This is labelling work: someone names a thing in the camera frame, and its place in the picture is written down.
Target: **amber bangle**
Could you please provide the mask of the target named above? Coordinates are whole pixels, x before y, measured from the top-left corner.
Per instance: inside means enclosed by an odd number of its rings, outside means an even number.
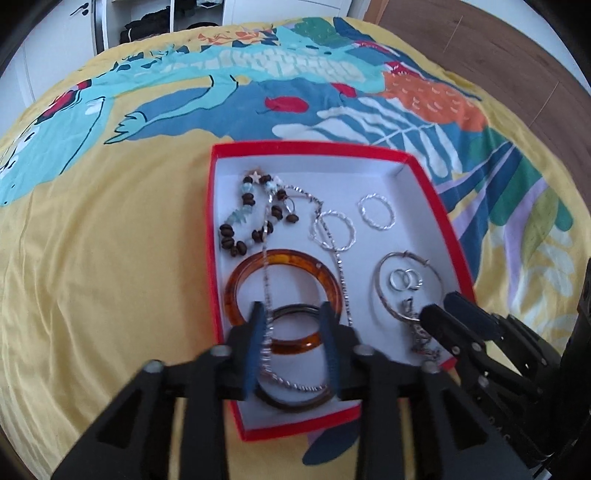
[[[339,283],[322,262],[303,252],[287,249],[269,250],[267,251],[267,258],[269,265],[291,265],[292,267],[301,268],[312,275],[322,285],[333,311],[336,313],[337,318],[340,318],[343,310],[343,299]],[[223,303],[228,320],[234,326],[246,322],[238,308],[238,289],[252,273],[261,269],[262,266],[262,252],[259,252],[240,263],[228,279]],[[320,334],[316,332],[295,340],[273,339],[271,352],[277,355],[296,355],[312,350],[321,344]]]

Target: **silver chain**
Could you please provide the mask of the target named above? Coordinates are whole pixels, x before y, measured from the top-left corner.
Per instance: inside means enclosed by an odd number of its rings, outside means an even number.
[[[352,327],[353,326],[353,317],[351,316],[351,308],[350,308],[350,304],[349,304],[349,294],[347,293],[347,284],[345,283],[345,273],[343,272],[343,261],[340,258],[340,253],[339,253],[338,248],[336,246],[334,237],[330,233],[330,230],[329,230],[328,226],[326,225],[324,218],[320,216],[320,214],[322,213],[322,206],[324,205],[324,203],[321,202],[320,199],[318,199],[317,197],[315,197],[311,193],[308,193],[299,187],[295,187],[293,185],[285,185],[283,188],[285,190],[293,190],[294,192],[302,194],[306,198],[308,198],[309,201],[316,204],[316,211],[315,211],[316,218],[318,219],[318,223],[320,224],[320,226],[323,228],[324,232],[326,233],[326,236],[329,238],[330,244],[332,245],[332,252],[335,254],[336,266],[337,266],[337,270],[339,270],[340,288],[343,293],[343,301],[345,302],[345,311],[347,313],[347,324],[350,327]]]
[[[326,225],[324,219],[320,217],[322,213],[322,205],[321,202],[317,197],[313,196],[311,193],[307,193],[299,187],[295,187],[293,185],[285,185],[283,186],[285,190],[293,190],[294,192],[300,193],[304,195],[308,200],[314,202],[316,204],[316,219],[318,223],[321,224],[322,228],[324,229],[326,236],[329,238],[330,244],[332,245],[332,251],[335,254],[337,269],[339,270],[339,280],[340,286],[343,293],[343,299],[345,302],[345,310],[347,312],[347,322],[348,325],[351,327],[353,326],[353,319],[351,317],[350,305],[349,305],[349,295],[347,293],[347,285],[345,283],[345,274],[343,272],[343,261],[340,258],[340,254],[338,252],[335,239],[329,231],[328,226]],[[271,368],[271,344],[273,341],[273,306],[271,302],[271,287],[269,284],[269,258],[267,255],[267,233],[268,233],[268,226],[267,226],[267,218],[271,214],[271,204],[273,202],[273,195],[269,195],[269,199],[267,201],[267,205],[265,207],[265,221],[262,227],[262,265],[263,265],[263,286],[265,290],[265,310],[267,314],[267,328],[265,330],[265,336],[263,338],[262,349],[261,349],[261,369],[262,374],[270,379],[272,379],[277,384],[285,387],[289,390],[296,390],[299,392],[304,393],[317,393],[320,391],[325,390],[328,385],[320,384],[320,385],[303,385],[296,382],[291,382],[273,371]]]

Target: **yellow bedspread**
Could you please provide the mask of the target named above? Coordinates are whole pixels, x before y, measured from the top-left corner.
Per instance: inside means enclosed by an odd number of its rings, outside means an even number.
[[[559,350],[590,217],[562,163],[507,108],[351,19],[207,27],[112,48],[0,141],[0,425],[46,479],[148,359],[213,343],[205,191],[217,142],[360,142],[414,154],[449,212],[479,304]],[[346,478],[352,449],[242,443],[232,478]]]

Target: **jewelry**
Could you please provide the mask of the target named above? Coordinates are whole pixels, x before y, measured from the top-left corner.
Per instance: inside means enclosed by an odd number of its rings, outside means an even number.
[[[234,210],[228,218],[225,220],[223,225],[220,226],[220,243],[224,250],[229,250],[231,256],[235,257],[237,255],[244,256],[249,248],[255,245],[255,243],[262,242],[262,229],[260,230],[253,230],[251,233],[251,237],[245,240],[239,240],[235,242],[234,240],[234,230],[232,225],[238,223],[246,223],[247,216],[251,215],[256,204],[254,198],[254,184],[260,184],[267,194],[274,196],[278,201],[282,202],[285,205],[286,200],[291,200],[285,190],[279,189],[279,185],[275,181],[275,179],[279,180],[278,177],[274,179],[270,175],[259,175],[256,171],[247,175],[242,180],[241,185],[241,193],[242,193],[242,207],[239,209]],[[294,209],[289,210],[289,215],[285,218],[288,223],[296,223],[299,218],[297,215],[294,214],[295,211],[295,204]],[[268,233],[273,233],[274,225],[276,225],[281,219],[283,218],[282,208],[278,205],[273,205],[269,214],[265,215],[263,219],[263,224],[267,227]]]
[[[242,325],[246,322],[238,308],[238,290],[250,275],[263,267],[262,255],[262,252],[259,252],[242,261],[234,269],[226,283],[223,304],[226,316],[232,326]],[[269,265],[290,265],[312,275],[323,287],[333,311],[340,317],[343,310],[343,299],[340,295],[339,283],[333,273],[322,262],[311,255],[287,249],[268,250],[267,261]],[[320,334],[316,332],[295,340],[273,339],[271,352],[279,355],[295,355],[312,350],[321,344]]]
[[[280,307],[273,311],[273,322],[276,322],[279,318],[292,315],[294,313],[305,313],[314,317],[315,319],[318,318],[320,308],[316,307],[315,305],[308,305],[305,303],[296,303],[291,305],[286,305],[284,307]],[[280,384],[284,387],[291,388],[292,390],[300,390],[305,391],[302,388],[297,387],[304,387],[303,385],[298,385],[293,382],[289,382],[289,380],[285,380],[278,376],[280,379]],[[320,390],[320,394],[311,398],[309,400],[298,401],[298,402],[287,402],[284,400],[279,400],[269,393],[265,391],[265,389],[261,386],[261,383],[258,382],[255,388],[255,395],[262,400],[267,405],[278,408],[279,410],[289,412],[289,413],[299,413],[302,411],[312,410],[313,408],[320,407],[321,405],[328,402],[332,397],[333,394],[331,393],[330,389],[323,388]]]
[[[414,276],[417,280],[414,285],[410,285],[408,288],[417,291],[423,286],[423,278],[414,268],[409,268],[408,270],[405,270],[404,273],[408,274],[409,277]]]
[[[417,315],[413,311],[412,298],[402,301],[402,309],[408,315]],[[441,357],[441,350],[438,347],[429,348],[429,343],[431,343],[433,337],[418,322],[412,323],[410,329],[413,335],[413,346],[411,347],[411,350],[419,355],[427,357],[429,360],[437,362]]]
[[[411,260],[419,262],[423,267],[431,269],[431,271],[435,274],[435,276],[439,280],[439,283],[441,284],[441,299],[440,299],[439,303],[443,302],[443,294],[444,294],[443,281],[441,280],[439,273],[437,273],[437,270],[435,270],[431,266],[431,264],[429,263],[429,260],[425,260],[424,258],[419,257],[417,254],[409,252],[408,250],[406,250],[404,252],[391,252],[391,253],[385,255],[384,257],[382,257],[382,259],[376,265],[375,270],[374,270],[374,288],[375,288],[376,293],[378,294],[380,301],[382,302],[382,305],[384,305],[384,308],[388,311],[388,313],[390,315],[392,315],[395,319],[400,320],[401,322],[404,322],[404,323],[418,322],[418,315],[415,314],[415,317],[410,317],[410,316],[403,315],[402,313],[394,310],[394,308],[390,305],[390,303],[386,299],[386,296],[384,295],[384,291],[382,290],[382,286],[380,285],[379,279],[380,279],[380,273],[382,270],[382,266],[386,260],[388,260],[389,258],[394,258],[394,257],[410,258]]]
[[[388,212],[390,213],[390,223],[389,224],[380,225],[368,217],[367,212],[365,211],[364,203],[369,199],[379,200],[380,202],[382,202],[386,206],[386,208],[388,209]],[[376,230],[380,230],[380,231],[390,230],[394,226],[394,224],[396,223],[396,217],[394,215],[394,207],[388,201],[388,199],[386,197],[384,197],[383,195],[380,195],[377,193],[371,193],[369,195],[366,195],[357,203],[357,207],[359,208],[359,213],[361,214],[361,218],[371,228],[375,228]]]
[[[349,305],[349,295],[347,293],[347,285],[345,283],[345,274],[343,273],[343,266],[342,266],[343,262],[340,259],[340,254],[339,254],[339,250],[337,249],[337,246],[335,244],[335,239],[333,238],[332,234],[330,233],[330,230],[328,229],[328,226],[326,225],[326,222],[324,221],[324,219],[322,217],[320,217],[320,214],[322,213],[323,202],[321,202],[317,197],[314,197],[311,193],[305,192],[303,189],[301,189],[299,187],[296,187],[293,185],[288,185],[288,186],[284,186],[284,189],[285,190],[290,189],[290,190],[293,190],[297,193],[301,193],[301,194],[305,195],[305,197],[308,198],[308,200],[310,200],[311,202],[314,202],[316,204],[316,218],[320,222],[322,228],[324,229],[324,232],[326,233],[326,236],[329,238],[330,243],[332,244],[331,251],[335,255],[337,269],[339,270],[339,280],[340,280],[340,284],[341,284],[343,299],[345,301],[345,309],[347,311],[347,321],[348,321],[349,326],[352,326],[353,319],[351,317],[351,310],[350,310],[350,305]],[[269,210],[272,201],[273,201],[273,198],[270,195],[269,199],[268,199],[267,210]],[[272,344],[273,324],[272,324],[272,313],[271,313],[271,309],[272,309],[271,291],[269,288],[269,275],[268,275],[269,261],[268,261],[268,256],[267,256],[267,227],[266,226],[263,226],[263,231],[264,231],[263,246],[262,246],[263,282],[264,282],[264,289],[265,289],[265,310],[267,312],[267,329],[265,331],[265,337],[264,337],[262,348],[261,348],[262,373],[264,375],[269,376],[275,382],[279,383],[283,387],[289,388],[292,390],[297,390],[297,391],[302,391],[302,392],[319,392],[322,390],[326,390],[327,389],[326,384],[308,386],[308,385],[299,385],[299,384],[290,383],[290,382],[286,381],[285,379],[283,379],[282,377],[280,377],[279,375],[277,375],[275,372],[273,372],[273,370],[271,368],[271,344]]]
[[[424,355],[425,357],[427,357],[430,360],[437,361],[441,355],[441,351],[439,350],[439,348],[431,349],[428,347],[428,344],[431,342],[432,337],[421,326],[419,318],[418,318],[418,313],[416,313],[413,308],[413,299],[412,298],[406,299],[402,302],[401,305],[402,305],[402,309],[404,311],[404,314],[402,314],[402,313],[394,310],[394,308],[390,305],[390,303],[386,299],[384,292],[382,291],[382,287],[380,285],[380,280],[379,280],[382,266],[386,260],[388,260],[389,258],[394,258],[394,257],[410,258],[414,261],[419,262],[423,267],[430,268],[431,271],[435,274],[435,276],[439,280],[439,283],[441,284],[440,303],[443,302],[443,295],[444,295],[443,281],[441,280],[439,273],[437,273],[437,270],[435,270],[431,266],[431,264],[429,263],[429,260],[425,260],[424,258],[419,257],[417,254],[409,252],[408,250],[406,250],[404,252],[391,252],[391,253],[385,255],[378,262],[378,264],[376,265],[375,270],[374,270],[375,291],[378,294],[378,297],[379,297],[380,301],[382,302],[382,305],[384,305],[384,308],[386,308],[388,313],[390,315],[392,315],[392,317],[394,317],[395,319],[409,325],[411,332],[413,334],[413,347],[412,347],[413,352],[420,353],[421,355]],[[395,270],[394,272],[397,272],[397,271],[402,271],[402,269],[399,268],[399,269]],[[416,287],[416,290],[418,290],[418,288],[420,288],[420,286],[423,285],[423,279],[418,274],[418,272],[414,271],[412,268],[409,268],[408,270],[404,270],[404,273],[406,275],[408,275],[409,278],[410,278],[411,272],[414,272],[416,274],[417,285],[415,285],[415,287]]]
[[[316,204],[315,216],[316,217],[320,216],[320,214],[322,213],[322,206],[324,205],[324,203],[321,202],[317,197],[315,197],[311,193],[308,193],[305,190],[303,190],[299,187],[296,187],[294,185],[284,185],[283,188],[286,190],[293,190],[294,192],[304,195],[310,202],[315,203]],[[330,230],[329,230],[328,226],[326,225],[326,222],[324,221],[323,218],[320,218],[319,223],[322,226],[322,228],[324,229],[324,232],[326,233],[326,236],[329,238],[329,241],[333,247],[330,251],[332,251],[332,253],[334,253],[334,255],[335,255],[336,266],[337,266],[337,270],[339,271],[340,289],[341,289],[341,293],[343,295],[343,301],[345,302],[345,312],[347,313],[347,325],[352,327],[353,326],[353,317],[351,316],[351,308],[350,308],[350,304],[349,304],[349,293],[347,292],[347,284],[345,283],[345,273],[343,272],[343,261],[340,258],[339,251],[336,248],[335,239],[332,236],[332,234],[330,233]]]
[[[395,280],[395,273],[397,272],[402,272],[402,280],[405,281],[406,283],[403,285],[403,288],[400,288],[397,284],[396,284],[396,280]],[[406,272],[406,270],[403,270],[402,268],[397,268],[396,270],[394,270],[391,274],[390,274],[390,286],[396,290],[396,291],[405,291],[408,290],[408,288],[411,285],[411,279],[410,279],[410,275],[408,274],[408,272]]]
[[[346,246],[341,247],[341,248],[335,248],[335,245],[333,242],[333,246],[331,247],[328,243],[323,242],[322,240],[320,240],[318,238],[318,236],[317,236],[318,222],[321,221],[327,215],[340,218],[342,221],[345,222],[345,224],[349,228],[350,239],[349,239],[349,243]],[[334,210],[327,210],[326,212],[320,212],[320,214],[316,216],[314,223],[312,223],[312,225],[310,227],[310,236],[311,236],[312,240],[314,240],[314,242],[319,244],[325,250],[329,250],[331,252],[345,252],[349,248],[351,248],[355,244],[355,242],[357,241],[357,232],[355,231],[355,226],[353,225],[353,222],[351,221],[351,219],[349,217],[347,217],[344,213],[335,212]]]
[[[398,286],[398,284],[396,283],[396,279],[395,279],[396,275],[395,274],[398,272],[402,272],[402,275],[400,275],[400,276],[402,277],[402,280],[405,282],[405,284],[403,285],[403,288],[400,288]],[[404,290],[417,291],[423,286],[423,278],[413,268],[409,268],[407,270],[404,270],[402,268],[397,268],[396,270],[394,270],[390,274],[389,280],[390,280],[390,286],[396,291],[404,291]]]

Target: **small silver hoop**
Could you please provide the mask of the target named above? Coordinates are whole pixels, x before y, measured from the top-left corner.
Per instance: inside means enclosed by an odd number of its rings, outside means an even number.
[[[388,209],[388,212],[390,213],[390,223],[388,225],[385,225],[385,226],[380,225],[368,217],[367,212],[365,211],[365,206],[363,204],[369,199],[379,200],[380,202],[382,202],[386,206],[386,208]],[[359,207],[359,213],[361,214],[361,218],[371,228],[375,228],[376,230],[380,230],[380,231],[390,230],[394,226],[394,224],[396,223],[396,216],[394,215],[394,207],[388,201],[388,199],[386,197],[384,197],[383,195],[380,195],[378,193],[371,193],[369,195],[366,195],[357,203],[357,207]]]
[[[289,200],[291,202],[291,208],[289,208],[287,206],[287,200]],[[295,213],[296,212],[296,204],[294,203],[294,201],[292,200],[291,197],[287,197],[285,200],[283,200],[283,205],[285,205],[285,209],[287,210],[287,213]]]
[[[318,222],[321,222],[324,226],[323,218],[327,215],[340,218],[342,221],[345,222],[345,224],[349,228],[349,233],[350,233],[349,243],[347,245],[345,245],[344,247],[333,248],[328,243],[323,242],[322,240],[320,240],[318,238]],[[310,227],[310,236],[311,236],[312,240],[314,240],[314,242],[316,242],[322,248],[324,248],[325,250],[328,250],[330,252],[345,252],[349,248],[351,248],[355,244],[355,242],[357,241],[357,234],[355,232],[355,226],[353,225],[353,221],[349,217],[347,217],[344,213],[336,212],[335,210],[327,210],[325,212],[320,212],[316,216],[314,223],[312,223],[312,225]]]
[[[405,270],[404,273],[406,273],[409,277],[414,276],[415,280],[417,280],[417,282],[414,285],[412,285],[412,282],[409,282],[408,288],[410,290],[417,291],[423,286],[423,278],[414,268],[409,268],[408,270]]]
[[[398,275],[399,277],[402,277],[402,281],[404,282],[402,288],[400,288],[398,286],[398,284],[396,283],[396,273],[398,272],[402,272],[401,275]],[[408,271],[403,270],[402,268],[397,268],[396,270],[394,270],[391,274],[390,274],[390,286],[396,290],[396,291],[405,291],[408,290],[410,288],[410,285],[413,281],[410,278],[410,275],[408,274]]]

